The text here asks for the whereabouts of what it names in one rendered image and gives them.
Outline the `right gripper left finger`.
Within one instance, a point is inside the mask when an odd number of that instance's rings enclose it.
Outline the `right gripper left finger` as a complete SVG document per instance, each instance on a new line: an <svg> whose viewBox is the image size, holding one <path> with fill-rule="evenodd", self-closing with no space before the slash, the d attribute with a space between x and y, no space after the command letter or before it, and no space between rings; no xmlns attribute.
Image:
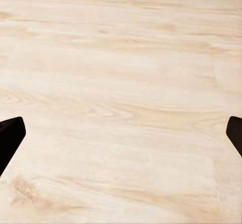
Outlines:
<svg viewBox="0 0 242 224"><path fill-rule="evenodd" d="M21 116L0 122L0 177L26 135Z"/></svg>

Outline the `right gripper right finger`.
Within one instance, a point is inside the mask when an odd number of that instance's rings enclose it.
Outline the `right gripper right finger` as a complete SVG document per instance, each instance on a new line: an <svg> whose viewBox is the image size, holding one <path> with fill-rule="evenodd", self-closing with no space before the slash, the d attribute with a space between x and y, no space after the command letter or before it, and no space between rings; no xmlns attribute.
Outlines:
<svg viewBox="0 0 242 224"><path fill-rule="evenodd" d="M229 118L226 135L242 157L242 118L235 116Z"/></svg>

